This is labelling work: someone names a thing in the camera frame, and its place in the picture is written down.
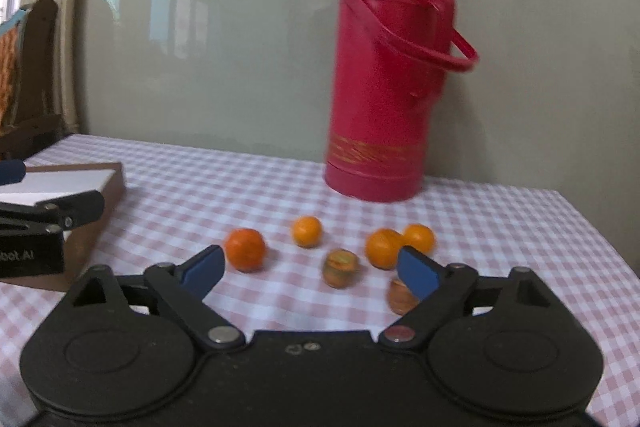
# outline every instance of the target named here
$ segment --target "gray wall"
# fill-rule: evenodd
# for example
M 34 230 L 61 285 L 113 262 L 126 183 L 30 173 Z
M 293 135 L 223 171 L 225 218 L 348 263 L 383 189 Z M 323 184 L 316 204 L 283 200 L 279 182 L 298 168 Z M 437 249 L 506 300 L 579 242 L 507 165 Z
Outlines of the gray wall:
M 120 0 L 116 22 L 79 0 L 85 131 L 321 160 L 337 0 L 188 4 L 207 28 L 165 50 L 151 0 Z M 458 0 L 458 28 L 481 64 L 449 78 L 428 171 L 560 190 L 638 263 L 640 0 Z

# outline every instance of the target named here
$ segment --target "thermos handle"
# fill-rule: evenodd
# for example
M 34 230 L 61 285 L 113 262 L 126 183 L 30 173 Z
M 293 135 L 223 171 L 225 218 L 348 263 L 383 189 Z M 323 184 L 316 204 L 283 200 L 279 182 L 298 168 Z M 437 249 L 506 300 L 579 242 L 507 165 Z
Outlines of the thermos handle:
M 397 35 L 382 23 L 363 0 L 344 1 L 371 30 L 378 30 L 391 46 L 406 55 L 410 55 L 417 60 L 428 62 L 431 66 L 447 71 L 456 71 L 458 73 L 472 70 L 478 62 L 478 52 L 455 30 L 453 30 L 451 42 L 465 55 L 464 58 L 454 57 L 448 53 L 420 46 Z M 438 25 L 444 26 L 445 28 L 446 26 L 451 27 L 453 24 L 453 9 L 452 7 L 449 9 L 449 7 L 446 6 L 447 1 L 448 0 L 429 0 L 429 3 L 438 11 Z

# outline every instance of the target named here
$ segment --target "screw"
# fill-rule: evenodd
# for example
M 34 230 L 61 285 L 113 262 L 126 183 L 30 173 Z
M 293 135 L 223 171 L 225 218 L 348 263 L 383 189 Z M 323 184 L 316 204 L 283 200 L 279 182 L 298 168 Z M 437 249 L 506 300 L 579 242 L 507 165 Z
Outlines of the screw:
M 289 346 L 284 348 L 284 351 L 290 355 L 299 355 L 302 353 L 302 346 L 300 346 L 300 344 L 289 344 Z
M 303 346 L 307 351 L 318 351 L 320 349 L 320 344 L 317 342 L 308 342 Z
M 208 335 L 216 344 L 229 344 L 238 340 L 240 331 L 233 326 L 216 326 L 209 330 Z
M 383 332 L 385 338 L 395 344 L 402 344 L 414 339 L 415 331 L 409 326 L 391 326 Z

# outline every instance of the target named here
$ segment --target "checkered tablecloth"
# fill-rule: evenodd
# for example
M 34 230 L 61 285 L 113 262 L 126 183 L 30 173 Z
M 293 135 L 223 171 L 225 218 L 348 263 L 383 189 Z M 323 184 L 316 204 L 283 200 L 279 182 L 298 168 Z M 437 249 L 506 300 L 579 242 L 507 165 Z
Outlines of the checkered tablecloth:
M 322 165 L 230 152 L 92 136 L 71 136 L 33 157 L 32 165 L 124 163 L 127 195 L 102 234 L 94 263 L 116 274 L 160 261 L 181 263 L 237 227 L 260 230 L 268 269 L 229 269 L 205 302 L 250 333 L 257 329 L 341 330 L 378 334 L 396 320 L 385 303 L 392 274 L 364 263 L 364 279 L 334 290 L 320 277 L 331 248 L 363 255 L 379 227 L 429 225 L 441 264 L 468 263 L 482 275 L 532 267 L 600 344 L 606 369 L 590 411 L 610 427 L 640 418 L 640 280 L 607 241 L 560 194 L 550 190 L 428 179 L 422 194 L 393 204 L 345 198 L 322 181 Z M 291 221 L 318 216 L 321 248 L 289 238 Z M 34 411 L 18 357 L 61 295 L 0 283 L 0 422 L 21 425 Z

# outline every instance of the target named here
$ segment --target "tangerine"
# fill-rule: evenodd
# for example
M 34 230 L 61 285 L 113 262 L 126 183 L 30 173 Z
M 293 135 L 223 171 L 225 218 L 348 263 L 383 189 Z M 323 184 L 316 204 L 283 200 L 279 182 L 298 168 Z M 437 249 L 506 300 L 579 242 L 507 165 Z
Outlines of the tangerine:
M 291 237 L 299 247 L 317 247 L 322 239 L 322 223 L 314 216 L 299 217 L 291 225 Z
M 381 270 L 391 270 L 398 262 L 398 252 L 404 247 L 404 238 L 396 230 L 380 229 L 367 237 L 365 254 L 369 262 Z
M 414 247 L 415 250 L 423 254 L 430 253 L 436 246 L 436 235 L 429 227 L 413 223 L 402 232 L 404 244 Z
M 232 230 L 226 236 L 223 249 L 231 266 L 241 272 L 252 272 L 262 268 L 267 254 L 267 245 L 262 234 L 252 229 Z

